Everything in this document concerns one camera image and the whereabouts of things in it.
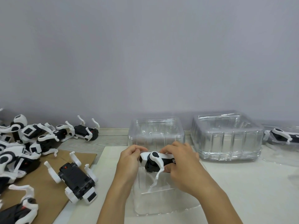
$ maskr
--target white robot head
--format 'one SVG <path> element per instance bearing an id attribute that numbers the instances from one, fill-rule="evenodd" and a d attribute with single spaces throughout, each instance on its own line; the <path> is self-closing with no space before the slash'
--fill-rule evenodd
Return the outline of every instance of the white robot head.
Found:
<path id="1" fill-rule="evenodd" d="M 27 126 L 27 119 L 24 115 L 20 114 L 18 116 L 16 116 L 14 119 L 13 119 L 13 122 L 14 123 L 17 123 L 17 122 L 20 122 L 22 123 L 24 126 Z"/>

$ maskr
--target person's left hand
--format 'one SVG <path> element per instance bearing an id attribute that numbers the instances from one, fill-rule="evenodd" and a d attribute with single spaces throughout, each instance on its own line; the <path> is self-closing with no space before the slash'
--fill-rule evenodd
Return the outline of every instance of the person's left hand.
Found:
<path id="1" fill-rule="evenodd" d="M 147 148 L 139 145 L 131 145 L 122 151 L 117 163 L 114 181 L 125 184 L 131 189 L 138 173 L 140 152 L 147 151 Z"/>

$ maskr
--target gray wood-grain surface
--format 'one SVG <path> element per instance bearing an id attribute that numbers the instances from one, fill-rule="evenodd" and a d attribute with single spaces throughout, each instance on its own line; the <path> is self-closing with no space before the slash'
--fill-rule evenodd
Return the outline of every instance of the gray wood-grain surface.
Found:
<path id="1" fill-rule="evenodd" d="M 99 160 L 105 146 L 127 146 L 128 145 L 128 131 L 129 129 L 120 128 L 101 128 L 99 137 L 94 141 L 86 142 L 79 139 L 68 139 L 61 143 L 58 149 L 69 150 L 81 153 L 96 153 L 97 157 L 94 163 Z M 186 142 L 193 145 L 190 131 L 185 131 Z"/>

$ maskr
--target person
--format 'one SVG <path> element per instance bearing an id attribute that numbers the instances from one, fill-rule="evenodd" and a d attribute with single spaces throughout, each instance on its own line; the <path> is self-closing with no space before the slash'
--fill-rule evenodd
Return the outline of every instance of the person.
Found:
<path id="1" fill-rule="evenodd" d="M 97 224 L 123 224 L 125 204 L 138 172 L 140 152 L 147 148 L 132 145 L 121 152 L 114 179 L 107 192 Z M 199 162 L 199 154 L 188 143 L 175 141 L 160 150 L 173 154 L 176 164 L 166 165 L 165 172 L 175 185 L 194 196 L 201 204 L 208 224 L 242 224 L 226 193 Z"/>

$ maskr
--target person's right hand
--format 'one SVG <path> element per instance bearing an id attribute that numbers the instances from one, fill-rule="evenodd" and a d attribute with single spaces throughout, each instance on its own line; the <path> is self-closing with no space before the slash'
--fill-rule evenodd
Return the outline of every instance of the person's right hand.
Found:
<path id="1" fill-rule="evenodd" d="M 160 153 L 173 154 L 176 163 L 164 167 L 164 172 L 170 172 L 175 185 L 184 192 L 198 198 L 217 183 L 199 162 L 199 154 L 193 152 L 188 143 L 175 141 L 160 150 Z"/>

